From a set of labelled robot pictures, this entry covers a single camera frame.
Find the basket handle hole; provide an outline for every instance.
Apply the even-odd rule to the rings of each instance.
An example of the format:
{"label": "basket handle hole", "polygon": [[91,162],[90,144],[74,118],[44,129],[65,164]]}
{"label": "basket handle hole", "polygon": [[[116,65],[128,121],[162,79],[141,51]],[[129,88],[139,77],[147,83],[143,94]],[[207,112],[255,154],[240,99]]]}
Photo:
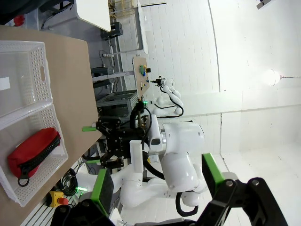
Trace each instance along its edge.
{"label": "basket handle hole", "polygon": [[41,72],[42,81],[45,81],[46,77],[45,77],[45,70],[43,66],[40,67],[40,72]]}

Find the plastic crate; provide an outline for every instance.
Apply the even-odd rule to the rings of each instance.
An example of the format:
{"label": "plastic crate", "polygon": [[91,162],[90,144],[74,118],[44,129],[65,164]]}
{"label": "plastic crate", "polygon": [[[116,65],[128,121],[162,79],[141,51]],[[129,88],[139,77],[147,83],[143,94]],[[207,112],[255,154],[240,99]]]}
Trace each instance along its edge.
{"label": "plastic crate", "polygon": [[0,129],[51,103],[45,44],[0,41]]}
{"label": "plastic crate", "polygon": [[[40,164],[29,184],[20,187],[7,157],[28,137],[48,127],[60,133],[61,144]],[[52,104],[45,44],[0,41],[0,182],[5,192],[24,207],[67,159]]]}
{"label": "plastic crate", "polygon": [[[60,133],[61,144],[40,164],[26,187],[20,187],[7,163],[7,156],[28,137],[43,128],[53,127]],[[7,195],[24,207],[49,178],[68,159],[63,134],[53,104],[19,118],[0,130],[0,182]]]}

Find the wooden board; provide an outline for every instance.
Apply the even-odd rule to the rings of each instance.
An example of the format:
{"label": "wooden board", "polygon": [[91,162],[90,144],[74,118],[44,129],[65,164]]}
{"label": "wooden board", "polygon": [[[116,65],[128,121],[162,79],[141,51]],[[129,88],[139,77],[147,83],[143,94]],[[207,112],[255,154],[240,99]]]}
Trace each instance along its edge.
{"label": "wooden board", "polygon": [[146,59],[143,57],[133,57],[133,67],[134,67],[134,74],[135,74],[135,81],[136,81],[136,87],[138,92],[138,98],[140,99],[143,94],[147,91],[147,89],[150,87],[150,83],[147,82],[147,80],[150,80],[148,73],[146,73],[146,76],[142,76],[142,74],[139,72],[140,65],[146,65]]}
{"label": "wooden board", "polygon": [[46,47],[55,112],[60,122],[68,160],[22,208],[0,186],[0,225],[19,226],[65,172],[101,136],[82,132],[97,121],[88,46],[85,41],[47,32],[0,25],[0,40],[42,41]]}

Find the zipper pull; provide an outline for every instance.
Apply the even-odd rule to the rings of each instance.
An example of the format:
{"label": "zipper pull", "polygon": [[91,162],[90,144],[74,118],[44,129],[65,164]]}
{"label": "zipper pull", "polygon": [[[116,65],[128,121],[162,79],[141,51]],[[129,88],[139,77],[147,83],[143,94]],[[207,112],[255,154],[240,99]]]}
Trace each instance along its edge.
{"label": "zipper pull", "polygon": [[[26,167],[22,167],[20,170],[21,170],[21,176],[18,178],[18,184],[20,187],[25,187],[29,183],[29,176],[28,176],[29,170]],[[23,179],[27,179],[27,181],[25,184],[22,185],[20,183],[20,180],[23,180]]]}

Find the red pouch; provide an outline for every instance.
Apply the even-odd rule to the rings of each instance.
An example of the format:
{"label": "red pouch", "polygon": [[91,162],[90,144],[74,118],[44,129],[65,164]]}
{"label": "red pouch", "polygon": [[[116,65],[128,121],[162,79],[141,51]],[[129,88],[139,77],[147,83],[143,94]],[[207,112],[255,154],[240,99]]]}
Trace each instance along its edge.
{"label": "red pouch", "polygon": [[[29,178],[37,171],[38,166],[46,157],[59,146],[61,137],[54,128],[41,129],[22,142],[8,156],[8,164],[12,173],[18,178],[18,184],[25,187]],[[27,179],[22,185],[20,179]]]}

